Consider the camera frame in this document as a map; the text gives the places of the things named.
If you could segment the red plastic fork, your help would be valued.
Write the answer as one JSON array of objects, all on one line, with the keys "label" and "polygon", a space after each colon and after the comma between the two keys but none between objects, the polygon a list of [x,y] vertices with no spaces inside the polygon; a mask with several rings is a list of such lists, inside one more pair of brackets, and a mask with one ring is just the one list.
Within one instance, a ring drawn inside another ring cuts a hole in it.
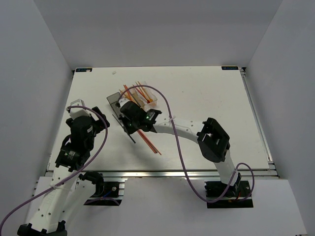
[{"label": "red plastic fork", "polygon": [[133,85],[133,86],[135,87],[135,90],[139,94],[139,97],[143,100],[145,104],[149,104],[153,102],[153,99],[150,98],[150,96],[145,92],[144,89],[142,89],[141,87],[137,87],[136,85]]}]

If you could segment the orange plastic knife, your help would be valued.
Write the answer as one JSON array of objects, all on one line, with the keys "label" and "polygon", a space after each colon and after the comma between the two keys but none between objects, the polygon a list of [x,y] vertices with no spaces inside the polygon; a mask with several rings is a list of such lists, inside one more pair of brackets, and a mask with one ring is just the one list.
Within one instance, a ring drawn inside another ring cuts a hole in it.
[{"label": "orange plastic knife", "polygon": [[127,98],[128,100],[138,104],[137,100],[133,97],[133,94],[129,90],[128,91],[126,91],[126,90],[119,90],[119,92],[120,92],[120,94],[123,94],[123,96],[125,98]]}]

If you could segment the orange plastic fork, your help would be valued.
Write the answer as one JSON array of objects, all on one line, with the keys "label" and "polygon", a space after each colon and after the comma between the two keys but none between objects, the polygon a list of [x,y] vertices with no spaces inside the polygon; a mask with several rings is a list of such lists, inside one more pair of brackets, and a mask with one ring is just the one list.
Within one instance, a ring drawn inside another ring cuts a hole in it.
[{"label": "orange plastic fork", "polygon": [[146,102],[149,104],[153,102],[153,99],[149,96],[149,94],[146,92],[146,90],[141,87],[141,84],[138,82],[136,83],[138,87],[136,87],[137,92],[146,100]]}]

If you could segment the orange yellow fork bottom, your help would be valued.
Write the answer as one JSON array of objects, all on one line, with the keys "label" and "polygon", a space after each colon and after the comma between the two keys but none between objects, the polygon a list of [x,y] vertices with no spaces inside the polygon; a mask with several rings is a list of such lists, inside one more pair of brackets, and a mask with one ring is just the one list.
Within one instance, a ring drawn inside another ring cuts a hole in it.
[{"label": "orange yellow fork bottom", "polygon": [[143,87],[141,87],[141,83],[138,81],[137,84],[139,85],[140,90],[142,91],[143,95],[146,97],[147,99],[147,103],[150,103],[152,100],[150,98],[150,96],[147,94],[147,92],[145,91],[145,89]]}]

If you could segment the red plastic knife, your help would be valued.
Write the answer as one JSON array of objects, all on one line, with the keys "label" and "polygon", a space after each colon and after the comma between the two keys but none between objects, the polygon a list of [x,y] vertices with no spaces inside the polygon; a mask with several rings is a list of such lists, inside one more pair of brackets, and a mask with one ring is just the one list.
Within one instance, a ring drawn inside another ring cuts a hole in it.
[{"label": "red plastic knife", "polygon": [[130,98],[138,105],[140,106],[140,103],[136,100],[136,98],[133,96],[133,94],[129,91],[128,87],[124,85],[126,93],[129,95]]}]

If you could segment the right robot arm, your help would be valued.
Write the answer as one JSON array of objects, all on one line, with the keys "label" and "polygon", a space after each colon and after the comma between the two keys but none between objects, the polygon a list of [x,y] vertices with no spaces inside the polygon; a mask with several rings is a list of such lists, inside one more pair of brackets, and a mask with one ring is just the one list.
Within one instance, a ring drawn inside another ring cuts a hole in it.
[{"label": "right robot arm", "polygon": [[202,156],[214,163],[220,176],[220,187],[226,196],[234,197],[238,194],[241,176],[238,172],[234,173],[235,165],[230,156],[230,137],[215,119],[208,118],[201,122],[169,118],[159,110],[145,111],[126,99],[117,102],[116,107],[120,111],[119,119],[129,135],[138,130],[177,134],[198,144]]}]

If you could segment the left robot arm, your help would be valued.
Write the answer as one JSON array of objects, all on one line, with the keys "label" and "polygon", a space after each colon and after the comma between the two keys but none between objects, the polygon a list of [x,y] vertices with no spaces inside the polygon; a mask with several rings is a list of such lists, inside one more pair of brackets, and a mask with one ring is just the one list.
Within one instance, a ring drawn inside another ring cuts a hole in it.
[{"label": "left robot arm", "polygon": [[79,207],[90,197],[103,193],[103,177],[97,172],[81,174],[94,160],[91,151],[95,137],[107,130],[110,123],[98,107],[91,109],[74,103],[68,108],[65,137],[55,161],[50,187],[29,223],[19,227],[19,236],[65,236],[67,225]]}]

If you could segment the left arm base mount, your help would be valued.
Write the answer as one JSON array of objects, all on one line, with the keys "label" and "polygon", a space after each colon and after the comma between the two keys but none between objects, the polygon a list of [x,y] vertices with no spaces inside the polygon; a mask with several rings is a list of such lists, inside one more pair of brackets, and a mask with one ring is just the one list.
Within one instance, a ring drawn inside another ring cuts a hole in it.
[{"label": "left arm base mount", "polygon": [[101,173],[88,171],[79,175],[79,183],[90,183],[95,192],[85,201],[85,206],[119,206],[120,182],[105,181]]}]

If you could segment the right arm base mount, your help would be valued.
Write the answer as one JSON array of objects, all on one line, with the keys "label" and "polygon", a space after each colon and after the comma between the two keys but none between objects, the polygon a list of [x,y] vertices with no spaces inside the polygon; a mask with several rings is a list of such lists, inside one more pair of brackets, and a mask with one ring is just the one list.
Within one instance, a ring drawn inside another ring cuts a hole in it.
[{"label": "right arm base mount", "polygon": [[[208,201],[218,198],[225,185],[220,181],[205,182],[205,193]],[[242,180],[237,188],[231,187],[225,195],[215,203],[207,203],[208,209],[225,209],[225,208],[253,208],[252,196],[244,200],[244,198],[251,194],[250,183],[247,180]]]}]

